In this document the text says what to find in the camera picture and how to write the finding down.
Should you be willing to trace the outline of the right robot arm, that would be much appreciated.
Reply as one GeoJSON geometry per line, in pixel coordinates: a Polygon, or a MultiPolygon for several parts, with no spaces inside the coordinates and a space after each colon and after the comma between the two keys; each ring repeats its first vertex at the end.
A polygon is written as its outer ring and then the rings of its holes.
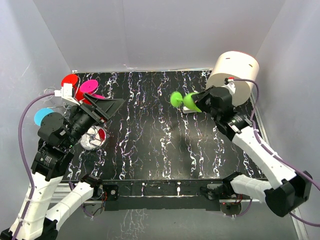
{"type": "Polygon", "coordinates": [[[191,97],[194,105],[210,114],[218,130],[240,147],[262,170],[266,180],[236,172],[223,179],[218,187],[226,197],[246,195],[266,203],[279,217],[284,217],[309,199],[312,178],[283,164],[280,157],[263,141],[253,121],[235,111],[232,95],[225,87],[211,87],[191,97]]]}

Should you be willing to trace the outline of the green wine glass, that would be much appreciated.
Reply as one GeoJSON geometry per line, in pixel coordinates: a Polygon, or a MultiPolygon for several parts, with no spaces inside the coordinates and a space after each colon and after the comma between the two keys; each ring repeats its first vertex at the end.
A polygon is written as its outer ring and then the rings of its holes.
{"type": "Polygon", "coordinates": [[[182,96],[182,94],[178,91],[175,91],[170,96],[170,104],[175,107],[179,108],[183,105],[183,107],[187,107],[189,109],[197,109],[198,113],[201,113],[201,111],[196,107],[193,96],[198,92],[190,92],[185,96],[182,96]]]}

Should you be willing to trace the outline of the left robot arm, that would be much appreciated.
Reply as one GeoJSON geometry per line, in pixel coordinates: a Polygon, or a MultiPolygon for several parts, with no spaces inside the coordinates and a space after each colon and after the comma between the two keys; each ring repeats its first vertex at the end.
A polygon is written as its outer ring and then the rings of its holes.
{"type": "Polygon", "coordinates": [[[102,180],[86,174],[54,207],[50,207],[56,188],[74,157],[72,148],[88,130],[106,122],[124,104],[124,99],[101,99],[84,94],[90,102],[75,102],[66,119],[59,112],[47,114],[37,132],[37,153],[27,166],[29,187],[23,204],[10,228],[0,234],[2,240],[55,240],[65,221],[90,198],[103,195],[102,180]]]}

